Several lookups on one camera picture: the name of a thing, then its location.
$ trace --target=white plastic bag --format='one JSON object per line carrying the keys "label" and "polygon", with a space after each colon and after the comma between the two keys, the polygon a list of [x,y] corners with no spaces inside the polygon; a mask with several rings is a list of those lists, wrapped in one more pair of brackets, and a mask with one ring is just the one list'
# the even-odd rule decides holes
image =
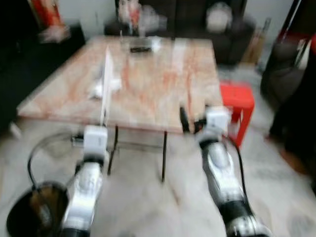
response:
{"label": "white plastic bag", "polygon": [[218,2],[207,10],[206,28],[209,32],[222,33],[230,27],[232,9],[224,2]]}

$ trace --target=table leg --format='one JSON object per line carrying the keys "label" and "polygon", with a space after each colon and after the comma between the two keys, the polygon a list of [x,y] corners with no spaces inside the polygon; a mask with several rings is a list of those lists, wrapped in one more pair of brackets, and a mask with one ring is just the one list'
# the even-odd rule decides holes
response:
{"label": "table leg", "polygon": [[115,126],[115,139],[114,139],[113,149],[111,150],[111,153],[110,153],[110,162],[109,162],[109,166],[108,166],[108,175],[111,174],[111,167],[112,167],[112,162],[113,162],[113,158],[114,158],[114,153],[115,153],[115,150],[117,149],[117,144],[118,144],[118,136],[119,136],[119,127]]}
{"label": "table leg", "polygon": [[164,174],[166,170],[166,149],[167,149],[167,131],[164,132],[163,136],[163,154],[162,154],[162,179],[161,181],[164,182]]}

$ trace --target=table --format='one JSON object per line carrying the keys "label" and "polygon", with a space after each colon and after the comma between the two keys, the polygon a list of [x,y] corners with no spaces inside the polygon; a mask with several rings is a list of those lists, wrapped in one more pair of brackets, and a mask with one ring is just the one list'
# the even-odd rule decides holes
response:
{"label": "table", "polygon": [[181,132],[179,108],[190,118],[204,112],[205,104],[222,105],[212,43],[201,39],[161,39],[152,53],[135,55],[124,49],[118,37],[90,40],[53,73],[18,107],[25,118],[99,122],[101,101],[89,99],[100,75],[107,49],[122,87],[112,93],[108,126],[116,127],[111,172],[119,127],[164,133],[162,180],[168,132]]}

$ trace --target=red stool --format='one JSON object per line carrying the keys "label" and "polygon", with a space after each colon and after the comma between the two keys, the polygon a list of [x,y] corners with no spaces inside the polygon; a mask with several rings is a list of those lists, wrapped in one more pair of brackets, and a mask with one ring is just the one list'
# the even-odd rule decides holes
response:
{"label": "red stool", "polygon": [[246,84],[221,83],[223,104],[233,109],[232,123],[240,121],[239,131],[233,136],[237,146],[241,146],[255,107],[251,88]]}

